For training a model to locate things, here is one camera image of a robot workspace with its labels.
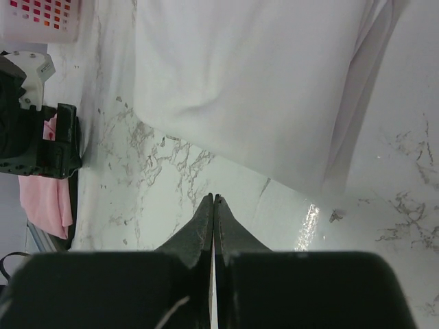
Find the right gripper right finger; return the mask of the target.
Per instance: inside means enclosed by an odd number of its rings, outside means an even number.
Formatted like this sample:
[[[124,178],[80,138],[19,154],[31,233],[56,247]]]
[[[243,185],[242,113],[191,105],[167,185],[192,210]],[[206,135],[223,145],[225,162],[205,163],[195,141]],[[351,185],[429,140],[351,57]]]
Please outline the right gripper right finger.
[[[274,252],[214,201],[220,328],[414,328],[399,281],[370,252]]]

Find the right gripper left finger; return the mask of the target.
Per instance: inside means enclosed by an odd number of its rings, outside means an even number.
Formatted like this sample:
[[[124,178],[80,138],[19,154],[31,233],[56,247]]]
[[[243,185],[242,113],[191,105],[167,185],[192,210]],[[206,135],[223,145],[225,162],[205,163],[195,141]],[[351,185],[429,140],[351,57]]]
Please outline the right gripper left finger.
[[[213,196],[154,251],[38,253],[1,294],[2,328],[209,328]]]

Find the pink t shirt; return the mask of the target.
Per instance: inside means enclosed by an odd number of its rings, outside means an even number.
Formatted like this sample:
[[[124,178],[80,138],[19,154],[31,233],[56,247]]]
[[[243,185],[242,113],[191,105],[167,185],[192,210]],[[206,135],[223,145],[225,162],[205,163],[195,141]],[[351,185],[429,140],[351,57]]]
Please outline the pink t shirt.
[[[68,179],[19,177],[20,203],[30,223],[60,239],[68,239],[73,224]]]

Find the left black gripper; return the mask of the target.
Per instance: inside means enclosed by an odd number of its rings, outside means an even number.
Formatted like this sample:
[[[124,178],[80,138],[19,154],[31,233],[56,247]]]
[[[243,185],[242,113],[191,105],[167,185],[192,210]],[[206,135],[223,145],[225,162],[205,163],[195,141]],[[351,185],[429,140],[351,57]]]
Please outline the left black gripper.
[[[59,103],[21,107],[19,97],[26,74],[1,52],[1,172],[71,177],[81,166],[80,124],[76,107]]]

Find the white t shirt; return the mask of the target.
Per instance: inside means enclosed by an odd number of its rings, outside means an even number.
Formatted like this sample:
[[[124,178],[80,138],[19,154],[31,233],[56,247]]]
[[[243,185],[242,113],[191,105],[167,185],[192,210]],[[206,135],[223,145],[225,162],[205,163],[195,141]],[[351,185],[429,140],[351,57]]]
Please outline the white t shirt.
[[[392,1],[139,1],[134,111],[302,193],[338,185]]]

